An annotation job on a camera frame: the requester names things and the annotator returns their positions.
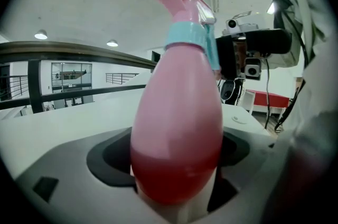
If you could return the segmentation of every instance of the floor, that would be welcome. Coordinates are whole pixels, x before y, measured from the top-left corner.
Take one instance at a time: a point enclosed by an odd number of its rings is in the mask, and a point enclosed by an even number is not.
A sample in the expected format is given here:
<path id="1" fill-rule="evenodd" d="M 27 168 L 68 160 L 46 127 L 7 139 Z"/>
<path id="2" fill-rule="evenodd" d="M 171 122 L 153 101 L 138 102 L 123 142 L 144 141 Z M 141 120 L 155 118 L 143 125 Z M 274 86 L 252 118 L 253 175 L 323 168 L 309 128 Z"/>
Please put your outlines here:
<path id="1" fill-rule="evenodd" d="M 254 118 L 259 121 L 259 123 L 263 126 L 265 126 L 265 122 L 266 122 L 266 114 L 264 113 L 258 113 L 258 112 L 252 112 L 252 115 L 254 116 Z M 278 134 L 275 133 L 275 126 L 277 124 L 277 117 L 275 117 L 274 115 L 271 115 L 269 118 L 269 122 L 268 122 L 268 126 L 267 126 L 267 130 L 270 133 L 270 135 L 272 137 L 277 137 Z"/>

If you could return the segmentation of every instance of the pink spray bottle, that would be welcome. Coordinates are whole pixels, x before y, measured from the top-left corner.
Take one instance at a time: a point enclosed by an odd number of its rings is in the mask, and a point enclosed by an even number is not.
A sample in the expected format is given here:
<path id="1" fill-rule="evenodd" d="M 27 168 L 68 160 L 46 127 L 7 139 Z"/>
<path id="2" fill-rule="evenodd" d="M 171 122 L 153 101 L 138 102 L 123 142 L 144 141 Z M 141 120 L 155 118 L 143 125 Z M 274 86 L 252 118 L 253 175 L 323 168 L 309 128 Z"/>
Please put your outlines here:
<path id="1" fill-rule="evenodd" d="M 203 0 L 159 0 L 173 16 L 166 51 L 141 97 L 130 142 L 140 189 L 162 204 L 185 202 L 217 167 L 222 109 L 213 24 Z"/>

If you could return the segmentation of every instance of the camera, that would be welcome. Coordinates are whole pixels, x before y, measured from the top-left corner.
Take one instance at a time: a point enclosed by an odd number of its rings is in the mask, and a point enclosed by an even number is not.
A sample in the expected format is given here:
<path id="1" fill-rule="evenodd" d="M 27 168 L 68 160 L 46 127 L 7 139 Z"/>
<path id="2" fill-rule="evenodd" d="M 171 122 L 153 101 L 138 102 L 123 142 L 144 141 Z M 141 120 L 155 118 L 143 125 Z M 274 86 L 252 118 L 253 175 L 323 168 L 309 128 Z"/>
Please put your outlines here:
<path id="1" fill-rule="evenodd" d="M 230 19 L 226 21 L 226 25 L 227 25 L 227 31 L 230 34 L 234 34 L 234 33 L 240 33 L 241 32 L 241 28 L 238 25 L 237 21 L 235 19 Z"/>
<path id="2" fill-rule="evenodd" d="M 245 59 L 245 77 L 255 80 L 260 80 L 261 61 L 258 58 Z"/>

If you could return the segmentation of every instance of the spray bottle nozzle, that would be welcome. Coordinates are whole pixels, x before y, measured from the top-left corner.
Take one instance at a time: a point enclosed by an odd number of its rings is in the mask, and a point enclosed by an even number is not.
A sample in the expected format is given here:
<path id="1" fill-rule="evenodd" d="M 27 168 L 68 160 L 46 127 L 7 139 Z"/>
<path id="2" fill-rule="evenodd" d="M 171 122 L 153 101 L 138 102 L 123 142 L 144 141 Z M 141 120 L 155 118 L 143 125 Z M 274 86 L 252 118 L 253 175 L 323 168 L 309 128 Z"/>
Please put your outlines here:
<path id="1" fill-rule="evenodd" d="M 172 14 L 173 24 L 166 45 L 192 43 L 204 48 L 211 68 L 219 70 L 219 59 L 214 37 L 216 18 L 203 0 L 159 0 Z"/>

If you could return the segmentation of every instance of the railing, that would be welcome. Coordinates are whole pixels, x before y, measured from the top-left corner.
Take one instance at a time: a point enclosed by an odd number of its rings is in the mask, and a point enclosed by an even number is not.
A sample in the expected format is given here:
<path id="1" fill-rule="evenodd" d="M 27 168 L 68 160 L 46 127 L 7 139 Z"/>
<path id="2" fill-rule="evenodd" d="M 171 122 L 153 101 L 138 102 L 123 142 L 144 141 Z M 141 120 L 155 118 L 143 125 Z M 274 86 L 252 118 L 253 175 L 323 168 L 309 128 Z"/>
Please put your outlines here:
<path id="1" fill-rule="evenodd" d="M 42 95 L 40 86 L 41 60 L 104 62 L 146 69 L 154 69 L 156 66 L 156 62 L 122 52 L 81 44 L 48 41 L 2 43 L 0 45 L 0 54 L 0 63 L 28 61 L 27 85 L 30 95 L 29 97 L 1 101 L 0 110 L 31 105 L 33 113 L 43 112 L 43 103 L 48 101 L 105 94 L 115 91 L 140 89 L 145 87 L 145 85 L 119 86 Z"/>
<path id="2" fill-rule="evenodd" d="M 137 75 L 138 73 L 106 73 L 106 82 L 122 85 Z"/>
<path id="3" fill-rule="evenodd" d="M 27 76 L 0 76 L 0 101 L 11 100 L 27 91 Z"/>

